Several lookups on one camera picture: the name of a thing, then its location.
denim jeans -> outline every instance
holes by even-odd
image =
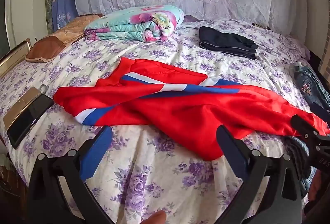
[[[294,66],[293,76],[308,105],[315,102],[325,110],[330,111],[330,95],[324,89],[313,70],[308,66]]]
[[[291,74],[309,106],[314,102],[330,111],[330,95],[310,67],[293,66]],[[287,152],[294,159],[301,195],[304,197],[309,190],[316,168],[307,165],[308,148],[303,141],[297,137],[288,137],[285,140]]]

pillow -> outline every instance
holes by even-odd
[[[103,15],[90,14],[76,17],[63,28],[37,41],[26,55],[28,62],[49,62],[63,49],[85,36],[84,27]]]

folded blanket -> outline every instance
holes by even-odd
[[[105,15],[85,27],[88,40],[165,41],[184,20],[171,5],[131,7]]]

red flag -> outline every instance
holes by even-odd
[[[239,139],[254,130],[298,136],[290,125],[298,114],[321,135],[330,132],[319,117],[267,89],[145,59],[122,57],[95,87],[61,87],[54,101],[86,125],[153,124],[205,160],[223,154],[216,142],[222,124]]]

screw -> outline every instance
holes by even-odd
[[[75,156],[76,153],[77,153],[77,151],[75,149],[71,149],[68,151],[68,156],[73,157],[73,156]]]
[[[257,149],[252,150],[252,155],[255,157],[259,157],[261,155],[261,152],[259,152]]]
[[[45,154],[44,153],[40,153],[38,155],[38,160],[42,160],[42,159],[44,159],[44,157],[45,157]]]
[[[288,155],[288,154],[283,154],[283,159],[285,160],[285,161],[290,161],[290,156]]]

